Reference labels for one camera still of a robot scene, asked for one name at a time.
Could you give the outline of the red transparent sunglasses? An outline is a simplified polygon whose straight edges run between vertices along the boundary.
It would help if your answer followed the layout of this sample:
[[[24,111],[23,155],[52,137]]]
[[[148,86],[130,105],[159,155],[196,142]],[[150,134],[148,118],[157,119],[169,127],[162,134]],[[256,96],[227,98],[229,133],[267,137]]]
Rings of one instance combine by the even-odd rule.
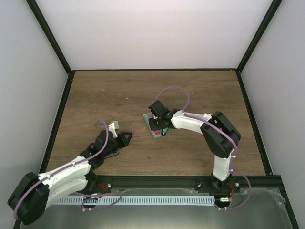
[[[161,130],[157,124],[157,119],[155,119],[154,115],[151,113],[148,114],[148,126],[153,136],[155,137],[161,136]]]

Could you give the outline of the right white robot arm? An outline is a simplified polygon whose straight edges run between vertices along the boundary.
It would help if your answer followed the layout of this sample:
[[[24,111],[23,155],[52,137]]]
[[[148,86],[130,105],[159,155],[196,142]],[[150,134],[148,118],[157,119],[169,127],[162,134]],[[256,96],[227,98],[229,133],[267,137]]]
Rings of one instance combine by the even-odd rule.
[[[192,114],[181,109],[169,110],[159,100],[148,107],[153,117],[148,119],[151,131],[185,129],[202,134],[214,154],[212,188],[223,192],[232,176],[232,159],[238,149],[241,134],[222,112]]]

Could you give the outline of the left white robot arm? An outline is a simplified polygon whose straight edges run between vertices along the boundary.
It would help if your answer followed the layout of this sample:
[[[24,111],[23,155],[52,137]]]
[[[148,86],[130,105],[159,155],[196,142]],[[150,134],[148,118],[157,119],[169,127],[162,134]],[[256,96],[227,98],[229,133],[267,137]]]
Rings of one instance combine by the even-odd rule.
[[[94,170],[132,138],[131,132],[114,134],[103,130],[95,141],[71,162],[49,172],[23,176],[8,199],[14,217],[24,225],[35,222],[44,211],[61,198],[72,194],[89,194],[97,188]]]

